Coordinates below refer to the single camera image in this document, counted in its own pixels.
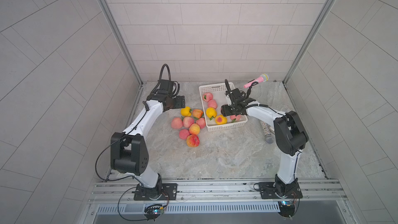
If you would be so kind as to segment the yellow peach with leaf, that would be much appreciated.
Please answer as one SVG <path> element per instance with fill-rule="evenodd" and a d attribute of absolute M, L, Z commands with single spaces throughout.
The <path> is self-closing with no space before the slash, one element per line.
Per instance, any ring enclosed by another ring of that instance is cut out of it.
<path fill-rule="evenodd" d="M 222 125 L 222 124 L 226 124 L 228 122 L 228 120 L 223 115 L 218 115 L 215 118 L 215 122 L 216 122 L 217 125 Z"/>

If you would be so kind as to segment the white perforated plastic basket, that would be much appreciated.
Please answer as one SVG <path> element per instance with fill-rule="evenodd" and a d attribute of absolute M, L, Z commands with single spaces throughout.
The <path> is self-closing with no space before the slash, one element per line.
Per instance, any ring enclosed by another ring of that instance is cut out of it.
<path fill-rule="evenodd" d="M 201 103 L 202 103 L 202 107 L 203 107 L 204 111 L 206 111 L 208 109 L 208 103 L 204 101 L 203 95 L 205 93 L 211 93 L 213 95 L 213 100 L 215 100 L 217 103 L 217 108 L 215 108 L 215 110 L 217 111 L 217 115 L 221 115 L 221 107 L 228 103 L 228 101 L 226 99 L 226 91 L 227 91 L 227 87 L 226 87 L 225 83 L 217 83 L 217 84 L 199 86 Z M 205 115 L 204 118 L 206 121 L 206 127 L 209 132 L 230 129 L 230 128 L 243 127 L 245 125 L 245 123 L 248 121 L 248 118 L 246 116 L 242 116 L 240 119 L 238 119 L 236 121 L 232 120 L 231 117 L 228 116 L 228 117 L 226 117 L 226 119 L 227 119 L 226 123 L 217 124 L 215 119 L 210 120 L 209 117 L 206 115 L 206 113 L 204 115 Z"/>

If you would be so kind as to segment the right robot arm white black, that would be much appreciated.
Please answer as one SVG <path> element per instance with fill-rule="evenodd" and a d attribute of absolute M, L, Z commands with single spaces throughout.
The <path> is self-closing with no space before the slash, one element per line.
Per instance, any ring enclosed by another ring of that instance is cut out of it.
<path fill-rule="evenodd" d="M 245 115 L 257 118 L 274 129 L 275 142 L 282 152 L 280 164 L 274 183 L 256 183 L 254 190 L 259 191 L 262 199 L 303 198 L 296 176 L 297 165 L 309 136 L 298 113 L 294 111 L 276 111 L 266 104 L 250 98 L 251 89 L 257 85 L 252 82 L 246 93 L 239 89 L 231 89 L 225 80 L 227 104 L 221 107 L 223 116 Z"/>

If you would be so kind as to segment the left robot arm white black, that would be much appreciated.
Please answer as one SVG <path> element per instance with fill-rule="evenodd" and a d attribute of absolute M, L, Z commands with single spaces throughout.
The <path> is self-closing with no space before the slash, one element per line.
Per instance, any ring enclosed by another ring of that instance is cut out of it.
<path fill-rule="evenodd" d="M 170 68 L 162 65 L 156 86 L 143 101 L 144 108 L 123 132 L 115 132 L 103 151 L 110 150 L 110 167 L 139 182 L 138 193 L 150 200 L 170 196 L 162 186 L 162 177 L 149 165 L 145 142 L 154 122 L 164 112 L 185 108 L 185 97 L 179 96 L 180 84 L 172 81 Z"/>

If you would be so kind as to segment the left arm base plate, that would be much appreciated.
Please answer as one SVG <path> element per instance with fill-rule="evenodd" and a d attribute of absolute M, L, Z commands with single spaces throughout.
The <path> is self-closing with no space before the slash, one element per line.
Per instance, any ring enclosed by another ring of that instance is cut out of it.
<path fill-rule="evenodd" d="M 177 187 L 176 183 L 156 185 L 154 188 L 146 188 L 138 184 L 134 192 L 134 201 L 176 200 Z"/>

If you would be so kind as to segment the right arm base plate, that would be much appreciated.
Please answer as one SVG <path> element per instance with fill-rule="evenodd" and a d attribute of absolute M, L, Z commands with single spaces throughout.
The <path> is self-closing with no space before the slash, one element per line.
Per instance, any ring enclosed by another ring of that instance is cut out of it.
<path fill-rule="evenodd" d="M 297 181 L 290 184 L 283 182 L 260 182 L 254 184 L 254 190 L 259 192 L 261 199 L 301 199 L 303 194 Z"/>

